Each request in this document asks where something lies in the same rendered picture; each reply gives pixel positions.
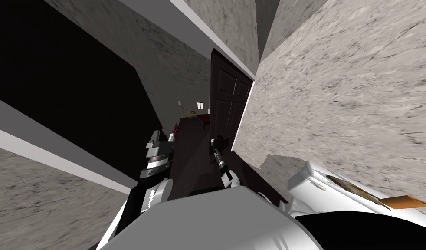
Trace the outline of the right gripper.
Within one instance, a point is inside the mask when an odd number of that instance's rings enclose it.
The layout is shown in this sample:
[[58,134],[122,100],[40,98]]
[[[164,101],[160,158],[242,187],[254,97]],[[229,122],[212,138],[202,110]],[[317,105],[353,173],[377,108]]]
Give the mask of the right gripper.
[[221,135],[218,135],[215,139],[211,139],[210,141],[210,148],[209,148],[209,155],[213,155],[216,150],[222,154],[223,150],[227,149],[229,147],[229,138],[224,138]]

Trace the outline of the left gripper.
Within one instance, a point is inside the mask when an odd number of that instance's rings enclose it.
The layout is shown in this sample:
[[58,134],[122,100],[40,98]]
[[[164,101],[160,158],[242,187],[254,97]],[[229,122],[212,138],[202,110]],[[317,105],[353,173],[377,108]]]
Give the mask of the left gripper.
[[165,141],[165,134],[161,130],[155,130],[149,141],[150,143],[146,144],[146,157],[170,154],[174,147],[174,140],[174,133],[171,133],[168,141]]

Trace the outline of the dark brown panelled door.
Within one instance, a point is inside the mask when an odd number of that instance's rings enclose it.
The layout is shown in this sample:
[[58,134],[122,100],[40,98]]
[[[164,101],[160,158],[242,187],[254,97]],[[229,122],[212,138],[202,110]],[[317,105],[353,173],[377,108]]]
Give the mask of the dark brown panelled door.
[[216,49],[210,65],[210,137],[229,138],[231,151],[253,81]]

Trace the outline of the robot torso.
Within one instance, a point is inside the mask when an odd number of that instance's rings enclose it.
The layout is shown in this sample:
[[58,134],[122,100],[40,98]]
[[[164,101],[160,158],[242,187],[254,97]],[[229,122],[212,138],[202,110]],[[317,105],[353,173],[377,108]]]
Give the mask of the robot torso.
[[245,186],[152,206],[101,250],[323,250],[312,234]]

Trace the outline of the orange flat board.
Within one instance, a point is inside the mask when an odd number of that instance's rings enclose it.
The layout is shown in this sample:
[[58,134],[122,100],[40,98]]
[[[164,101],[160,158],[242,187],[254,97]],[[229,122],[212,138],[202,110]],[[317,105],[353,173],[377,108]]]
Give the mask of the orange flat board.
[[415,197],[404,195],[379,199],[381,203],[393,209],[410,209],[426,207],[426,202]]

